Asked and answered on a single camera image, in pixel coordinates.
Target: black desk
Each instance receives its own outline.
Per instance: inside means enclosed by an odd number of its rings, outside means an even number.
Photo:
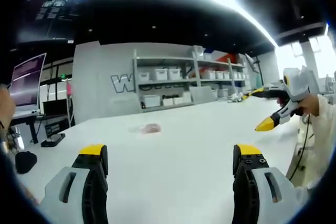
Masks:
[[[11,121],[11,125],[10,126],[15,126],[18,124],[22,124],[25,123],[27,125],[29,125],[30,128],[30,133],[31,133],[31,137],[33,139],[34,144],[38,143],[37,140],[37,135],[36,135],[36,131],[35,131],[35,127],[34,127],[34,123],[36,122],[36,117],[37,115],[30,115],[24,118],[16,118],[16,119],[12,119]]]

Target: white table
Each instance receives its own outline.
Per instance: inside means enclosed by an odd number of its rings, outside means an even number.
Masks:
[[[19,179],[42,200],[44,186],[72,165],[80,149],[102,143],[108,148],[110,223],[231,223],[235,144],[252,144],[270,166],[288,170],[298,117],[270,132],[254,130],[278,109],[275,101],[249,98],[90,120],[64,131],[55,148],[29,148],[37,164]],[[147,123],[158,123],[161,132],[137,132]]]

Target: white sleeve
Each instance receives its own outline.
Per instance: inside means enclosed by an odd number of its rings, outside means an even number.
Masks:
[[[318,95],[319,116],[311,115],[314,142],[314,169],[322,176],[327,170],[334,149],[334,134],[336,133],[336,105],[328,104],[326,98]]]

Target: person's hand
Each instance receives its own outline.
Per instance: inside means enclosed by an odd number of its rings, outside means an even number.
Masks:
[[[284,102],[280,99],[277,100],[281,107],[285,106]],[[303,108],[304,114],[312,114],[319,116],[319,99],[315,94],[308,94],[300,103],[299,108]]]
[[[15,103],[9,95],[8,89],[0,87],[0,122],[5,130],[8,129],[14,112]]]

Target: shelving unit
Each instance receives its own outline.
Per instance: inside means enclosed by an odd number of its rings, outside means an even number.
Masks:
[[[211,61],[204,59],[197,59],[195,57],[195,53],[192,53],[193,56],[190,57],[170,57],[170,56],[162,56],[162,57],[148,57],[148,56],[138,56],[136,50],[134,50],[133,57],[133,76],[134,76],[134,87],[135,92],[138,94],[140,98],[140,92],[142,88],[154,87],[159,88],[159,86],[170,86],[170,85],[180,85],[184,90],[189,90],[190,85],[201,87],[202,84],[213,83],[217,84],[219,88],[223,88],[223,86],[231,86],[236,91],[235,83],[236,82],[244,82],[242,79],[234,79],[234,70],[238,72],[242,72],[244,69],[244,65],[242,64],[233,64],[230,59],[228,62],[219,62],[219,61]],[[148,68],[148,67],[179,67],[181,69],[182,79],[180,80],[164,80],[164,81],[149,81],[140,83],[138,80],[138,68]],[[195,72],[196,77],[193,79],[188,79],[186,68],[192,67]],[[215,68],[215,69],[226,69],[230,72],[231,79],[201,79],[200,76],[200,68]],[[190,106],[193,103],[183,103],[172,106],[158,106],[153,108],[143,109],[143,112],[150,111],[158,111],[158,110],[166,110],[171,108],[179,108],[182,106]]]

